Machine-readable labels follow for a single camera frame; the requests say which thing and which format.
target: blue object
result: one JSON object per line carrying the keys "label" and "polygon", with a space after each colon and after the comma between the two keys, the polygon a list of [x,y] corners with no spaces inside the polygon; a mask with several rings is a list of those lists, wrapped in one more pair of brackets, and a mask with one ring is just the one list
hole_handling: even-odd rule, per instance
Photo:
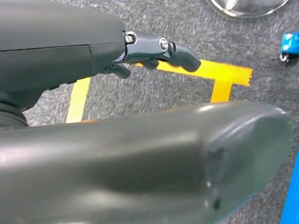
{"label": "blue object", "polygon": [[282,53],[299,54],[299,31],[294,34],[284,33],[280,51]]}
{"label": "blue object", "polygon": [[280,224],[299,224],[299,154],[297,154]]}

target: toy wheel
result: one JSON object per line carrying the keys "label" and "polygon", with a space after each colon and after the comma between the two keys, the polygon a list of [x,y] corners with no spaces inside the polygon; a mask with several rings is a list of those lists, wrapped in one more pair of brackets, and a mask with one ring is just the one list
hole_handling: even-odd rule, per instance
{"label": "toy wheel", "polygon": [[281,62],[288,63],[289,62],[289,55],[288,53],[280,53],[279,59]]}

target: robotic arm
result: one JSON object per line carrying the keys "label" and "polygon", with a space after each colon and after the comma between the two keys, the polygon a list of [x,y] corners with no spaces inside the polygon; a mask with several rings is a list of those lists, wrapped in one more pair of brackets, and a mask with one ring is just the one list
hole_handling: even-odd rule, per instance
{"label": "robotic arm", "polygon": [[43,0],[0,0],[0,30],[0,103],[21,111],[61,84],[98,73],[129,77],[122,63],[200,65],[186,46],[127,32],[113,15]]}

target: metal bowl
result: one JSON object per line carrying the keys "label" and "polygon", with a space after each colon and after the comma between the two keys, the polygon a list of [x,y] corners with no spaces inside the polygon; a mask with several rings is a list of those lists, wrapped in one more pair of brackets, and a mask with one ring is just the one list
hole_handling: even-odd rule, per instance
{"label": "metal bowl", "polygon": [[207,0],[218,12],[236,19],[249,19],[271,14],[289,0]]}

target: yellow floor marking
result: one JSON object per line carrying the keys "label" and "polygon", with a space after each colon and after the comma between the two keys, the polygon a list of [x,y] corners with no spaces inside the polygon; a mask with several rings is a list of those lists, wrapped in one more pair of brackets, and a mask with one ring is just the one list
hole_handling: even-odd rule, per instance
{"label": "yellow floor marking", "polygon": [[[214,89],[211,102],[229,101],[233,84],[250,86],[249,81],[253,69],[235,66],[231,64],[217,63],[201,60],[202,65],[196,72],[188,72],[181,67],[174,67],[165,62],[159,62],[157,69],[180,73],[190,76],[214,79]],[[66,123],[82,121],[86,96],[91,78],[79,80],[74,84]]]}
{"label": "yellow floor marking", "polygon": [[78,80],[78,82],[74,84],[70,97],[66,123],[82,121],[90,82],[91,78],[89,77]]}
{"label": "yellow floor marking", "polygon": [[232,85],[232,83],[223,82],[215,79],[211,102],[219,103],[229,101]]}
{"label": "yellow floor marking", "polygon": [[214,79],[211,103],[229,101],[233,84],[250,86],[253,69],[232,64],[200,60],[202,65],[195,72],[188,72],[182,67],[174,67],[165,62],[159,62],[157,69],[190,76]]}

